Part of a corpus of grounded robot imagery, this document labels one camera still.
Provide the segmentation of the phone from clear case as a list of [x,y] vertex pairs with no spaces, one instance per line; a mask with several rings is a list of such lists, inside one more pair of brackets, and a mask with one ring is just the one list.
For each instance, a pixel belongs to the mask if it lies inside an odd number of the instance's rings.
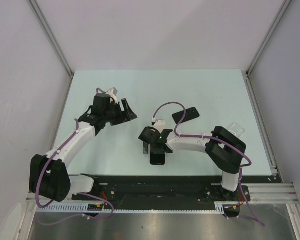
[[176,124],[178,123],[183,124],[192,121],[194,119],[197,119],[199,117],[200,117],[200,113],[198,112],[196,107],[187,108],[185,110],[185,116],[183,110],[172,114],[172,119]]

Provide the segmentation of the clear phone case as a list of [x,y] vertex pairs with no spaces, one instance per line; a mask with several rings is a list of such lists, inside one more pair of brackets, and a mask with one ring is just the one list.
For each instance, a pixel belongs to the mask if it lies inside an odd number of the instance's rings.
[[231,134],[233,134],[238,139],[240,139],[246,132],[246,130],[241,125],[239,125],[238,123],[235,123],[235,122],[230,124],[226,128],[226,130],[229,131]]

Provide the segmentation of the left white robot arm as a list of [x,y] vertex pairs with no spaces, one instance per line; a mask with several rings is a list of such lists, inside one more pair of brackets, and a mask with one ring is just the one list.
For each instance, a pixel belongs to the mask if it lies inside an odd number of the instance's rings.
[[88,199],[100,196],[101,188],[92,177],[69,176],[68,167],[82,148],[107,124],[116,126],[137,119],[127,100],[117,99],[117,89],[96,90],[93,104],[75,121],[75,130],[59,146],[45,155],[36,154],[30,162],[29,190],[35,194],[39,208],[62,202],[83,193]]

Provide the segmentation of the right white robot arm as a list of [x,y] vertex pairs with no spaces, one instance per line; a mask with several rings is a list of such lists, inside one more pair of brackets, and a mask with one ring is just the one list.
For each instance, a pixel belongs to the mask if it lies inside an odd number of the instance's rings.
[[172,129],[159,131],[147,126],[138,137],[150,146],[153,155],[172,154],[176,151],[191,151],[207,154],[222,171],[220,194],[232,201],[239,194],[242,160],[246,159],[246,144],[221,126],[210,134],[180,134]]

